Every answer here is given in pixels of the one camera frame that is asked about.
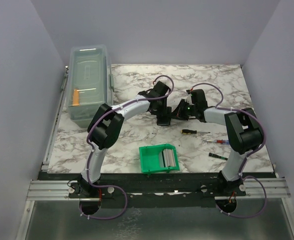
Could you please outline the black leather card holder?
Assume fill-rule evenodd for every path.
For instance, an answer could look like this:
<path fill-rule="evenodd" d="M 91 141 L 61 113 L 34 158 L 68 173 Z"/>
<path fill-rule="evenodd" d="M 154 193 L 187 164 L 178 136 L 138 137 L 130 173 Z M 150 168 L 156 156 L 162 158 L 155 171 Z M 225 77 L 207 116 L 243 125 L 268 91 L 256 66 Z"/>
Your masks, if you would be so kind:
<path fill-rule="evenodd" d="M 159 110 L 156 113 L 156 117 L 157 117 L 157 125 L 158 126 L 169 126 L 171 123 L 171 112 L 172 112 L 172 108 L 170 106 Z"/>

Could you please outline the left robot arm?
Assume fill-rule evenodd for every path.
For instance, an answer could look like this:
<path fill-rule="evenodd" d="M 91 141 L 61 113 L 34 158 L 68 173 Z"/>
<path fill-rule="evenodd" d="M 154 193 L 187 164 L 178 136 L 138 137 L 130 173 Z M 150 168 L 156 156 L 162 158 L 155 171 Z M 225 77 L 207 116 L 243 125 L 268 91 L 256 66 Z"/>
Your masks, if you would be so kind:
<path fill-rule="evenodd" d="M 91 151 L 77 184 L 72 185 L 74 193 L 91 198 L 101 187 L 96 181 L 100 179 L 101 167 L 106 152 L 118 140 L 123 124 L 130 118 L 149 112 L 156 116 L 157 125 L 168 126 L 171 122 L 171 108 L 167 106 L 167 97 L 173 87 L 161 81 L 154 81 L 154 87 L 141 91 L 136 97 L 124 103 L 109 106 L 102 104 L 88 127 L 87 143 Z"/>

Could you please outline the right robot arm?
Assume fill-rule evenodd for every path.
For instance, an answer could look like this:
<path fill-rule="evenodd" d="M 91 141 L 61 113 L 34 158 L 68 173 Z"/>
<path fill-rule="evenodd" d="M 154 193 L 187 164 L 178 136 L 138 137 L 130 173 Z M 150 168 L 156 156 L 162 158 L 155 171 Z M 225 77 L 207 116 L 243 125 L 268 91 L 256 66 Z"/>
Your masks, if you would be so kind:
<path fill-rule="evenodd" d="M 265 134 L 252 108 L 231 109 L 208 106 L 202 89 L 190 90 L 191 103 L 180 100 L 171 118 L 187 121 L 191 117 L 203 123 L 226 127 L 231 151 L 226 165 L 218 174 L 216 189 L 228 196 L 243 181 L 242 171 L 247 158 L 265 144 Z"/>

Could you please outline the stack of silver cards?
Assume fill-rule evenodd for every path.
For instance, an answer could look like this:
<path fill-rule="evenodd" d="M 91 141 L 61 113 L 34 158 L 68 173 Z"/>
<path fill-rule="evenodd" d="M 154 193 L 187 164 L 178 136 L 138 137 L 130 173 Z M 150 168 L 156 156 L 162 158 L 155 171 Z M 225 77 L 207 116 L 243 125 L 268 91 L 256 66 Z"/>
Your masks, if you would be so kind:
<path fill-rule="evenodd" d="M 174 168 L 176 167 L 176 161 L 174 152 L 172 149 L 163 149 L 159 155 L 159 165 L 162 168 Z"/>

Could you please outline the black yellow screwdriver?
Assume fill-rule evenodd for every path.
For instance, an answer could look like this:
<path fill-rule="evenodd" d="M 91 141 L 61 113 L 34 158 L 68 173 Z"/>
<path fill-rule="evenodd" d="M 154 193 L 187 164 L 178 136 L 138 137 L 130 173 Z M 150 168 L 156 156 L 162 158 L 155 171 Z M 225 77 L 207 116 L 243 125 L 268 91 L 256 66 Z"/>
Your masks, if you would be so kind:
<path fill-rule="evenodd" d="M 198 130 L 191 130 L 191 129 L 182 129 L 181 133 L 185 135 L 210 134 L 209 131 L 198 131 Z"/>

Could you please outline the green plastic bin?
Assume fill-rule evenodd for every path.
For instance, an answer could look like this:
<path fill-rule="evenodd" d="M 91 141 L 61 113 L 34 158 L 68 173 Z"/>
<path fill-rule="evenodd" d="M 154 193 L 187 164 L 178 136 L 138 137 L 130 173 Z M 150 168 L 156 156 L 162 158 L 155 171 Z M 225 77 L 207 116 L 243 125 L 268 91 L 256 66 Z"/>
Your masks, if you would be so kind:
<path fill-rule="evenodd" d="M 158 155 L 163 149 L 172 149 L 176 161 L 176 167 L 160 167 Z M 171 171 L 179 171 L 179 162 L 177 158 L 176 148 L 171 144 L 159 144 L 151 146 L 142 146 L 139 148 L 141 172 L 151 175 L 155 173 L 169 173 Z"/>

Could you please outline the red blue screwdriver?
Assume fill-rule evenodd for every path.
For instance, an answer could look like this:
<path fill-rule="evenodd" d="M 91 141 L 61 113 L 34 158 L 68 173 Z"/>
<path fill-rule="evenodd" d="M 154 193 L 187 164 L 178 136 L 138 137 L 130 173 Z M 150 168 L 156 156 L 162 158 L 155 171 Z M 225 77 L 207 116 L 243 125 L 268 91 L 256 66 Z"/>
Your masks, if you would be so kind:
<path fill-rule="evenodd" d="M 223 144 L 223 145 L 229 145 L 228 140 L 204 140 L 206 143 L 217 143 L 217 144 Z"/>

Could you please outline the black green screwdriver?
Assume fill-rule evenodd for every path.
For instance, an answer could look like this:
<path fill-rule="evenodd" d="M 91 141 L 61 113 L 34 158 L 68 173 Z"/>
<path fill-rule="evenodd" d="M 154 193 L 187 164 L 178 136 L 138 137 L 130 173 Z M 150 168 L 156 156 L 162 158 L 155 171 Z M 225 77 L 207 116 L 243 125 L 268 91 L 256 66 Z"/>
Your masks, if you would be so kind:
<path fill-rule="evenodd" d="M 224 156 L 221 156 L 221 155 L 217 155 L 217 154 L 215 154 L 215 153 L 209 153 L 209 156 L 210 157 L 213 157 L 213 158 L 216 158 L 216 159 L 222 159 L 222 160 L 225 160 L 225 161 L 227 161 L 228 160 L 228 158 L 227 157 L 224 157 Z"/>

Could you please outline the clear plastic storage box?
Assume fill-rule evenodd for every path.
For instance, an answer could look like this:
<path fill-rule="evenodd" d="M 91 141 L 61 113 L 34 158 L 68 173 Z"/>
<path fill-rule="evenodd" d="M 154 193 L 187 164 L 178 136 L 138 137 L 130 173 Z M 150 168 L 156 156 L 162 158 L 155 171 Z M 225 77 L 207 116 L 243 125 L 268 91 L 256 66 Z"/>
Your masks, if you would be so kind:
<path fill-rule="evenodd" d="M 73 90 L 79 90 L 79 106 L 72 106 Z M 71 121 L 87 128 L 102 104 L 113 105 L 114 80 L 105 45 L 73 47 L 67 81 L 66 108 Z"/>

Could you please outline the orange tool in box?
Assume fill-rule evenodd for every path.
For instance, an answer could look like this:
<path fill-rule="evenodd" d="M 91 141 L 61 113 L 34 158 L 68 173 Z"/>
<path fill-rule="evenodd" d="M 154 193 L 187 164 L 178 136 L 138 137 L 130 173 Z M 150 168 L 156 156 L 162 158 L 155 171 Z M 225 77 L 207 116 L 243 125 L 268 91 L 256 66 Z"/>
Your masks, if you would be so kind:
<path fill-rule="evenodd" d="M 76 107 L 79 105 L 80 105 L 80 103 L 79 103 L 79 90 L 75 88 L 73 90 L 73 95 L 72 95 L 72 106 Z"/>

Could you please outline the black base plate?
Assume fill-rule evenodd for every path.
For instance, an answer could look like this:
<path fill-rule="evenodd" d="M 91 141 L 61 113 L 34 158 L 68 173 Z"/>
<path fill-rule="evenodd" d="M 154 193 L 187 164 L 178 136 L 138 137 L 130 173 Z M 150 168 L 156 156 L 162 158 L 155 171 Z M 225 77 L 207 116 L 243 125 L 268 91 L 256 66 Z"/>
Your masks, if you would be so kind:
<path fill-rule="evenodd" d="M 41 172 L 32 181 L 30 197 L 41 200 L 72 200 L 87 206 L 104 208 L 213 208 L 218 200 L 272 198 L 280 189 L 280 180 L 273 173 L 253 173 L 227 193 L 216 189 L 218 173 L 104 173 L 93 185 L 101 187 L 89 196 L 74 193 L 79 174 L 47 174 Z"/>

